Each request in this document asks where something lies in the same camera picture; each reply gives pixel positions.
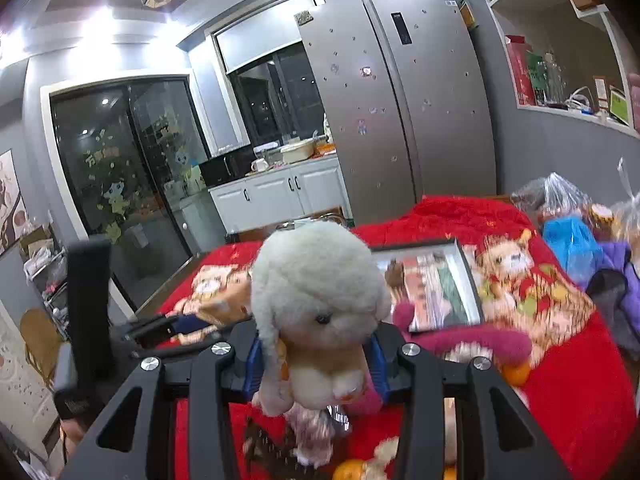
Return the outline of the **person left hand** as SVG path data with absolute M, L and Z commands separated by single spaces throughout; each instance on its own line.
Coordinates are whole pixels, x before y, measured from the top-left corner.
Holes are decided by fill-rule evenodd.
M 86 430 L 76 419 L 62 419 L 60 429 L 66 456 L 70 457 L 85 437 Z

